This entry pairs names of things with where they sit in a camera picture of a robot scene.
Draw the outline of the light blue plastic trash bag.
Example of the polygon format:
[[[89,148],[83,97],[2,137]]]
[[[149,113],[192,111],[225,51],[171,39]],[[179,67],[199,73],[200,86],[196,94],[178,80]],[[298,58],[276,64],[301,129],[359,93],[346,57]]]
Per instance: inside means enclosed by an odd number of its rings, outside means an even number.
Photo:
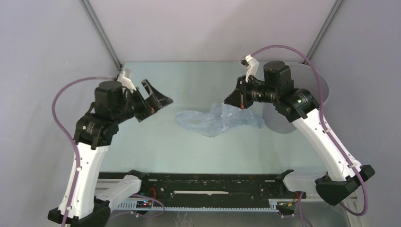
[[[207,113],[193,110],[178,112],[175,122],[182,128],[210,138],[237,126],[248,125],[260,129],[264,125],[264,120],[250,109],[216,103]]]

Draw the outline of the grey round trash bin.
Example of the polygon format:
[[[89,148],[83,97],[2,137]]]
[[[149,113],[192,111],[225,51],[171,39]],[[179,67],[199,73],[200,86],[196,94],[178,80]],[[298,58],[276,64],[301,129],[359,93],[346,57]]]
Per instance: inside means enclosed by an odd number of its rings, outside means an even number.
[[[315,99],[319,100],[318,85],[311,67],[298,62],[286,62],[290,67],[294,87],[304,88],[312,93]],[[321,82],[323,92],[323,104],[326,105],[330,97],[329,86],[321,73],[317,73]],[[265,103],[262,111],[262,118],[266,126],[277,133],[288,134],[296,130],[292,123],[289,123],[285,116],[279,114],[273,104]]]

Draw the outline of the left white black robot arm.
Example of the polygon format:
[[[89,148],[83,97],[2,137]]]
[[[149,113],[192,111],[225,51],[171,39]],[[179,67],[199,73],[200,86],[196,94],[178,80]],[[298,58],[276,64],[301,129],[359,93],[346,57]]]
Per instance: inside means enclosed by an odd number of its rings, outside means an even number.
[[[48,213],[50,221],[61,226],[103,227],[128,197],[148,194],[149,183],[135,175],[126,175],[115,186],[96,193],[101,164],[119,125],[132,118],[141,122],[173,102],[148,80],[142,85],[147,98],[130,79],[99,78],[94,101],[77,121],[74,134],[67,134],[74,151],[73,165],[60,205]]]

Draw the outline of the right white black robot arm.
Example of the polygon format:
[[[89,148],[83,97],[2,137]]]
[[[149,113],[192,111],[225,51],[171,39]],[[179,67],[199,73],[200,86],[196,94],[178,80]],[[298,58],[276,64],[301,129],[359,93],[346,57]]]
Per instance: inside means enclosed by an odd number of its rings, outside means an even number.
[[[257,60],[243,59],[241,63],[247,72],[237,79],[234,91],[224,103],[240,109],[247,109],[255,102],[273,104],[279,114],[305,135],[327,170],[325,173],[293,170],[282,173],[275,184],[279,197],[286,198],[295,191],[316,193],[335,206],[375,174],[372,166],[361,164],[338,140],[312,93],[294,86],[288,65],[282,61],[266,63],[264,80],[259,80]]]

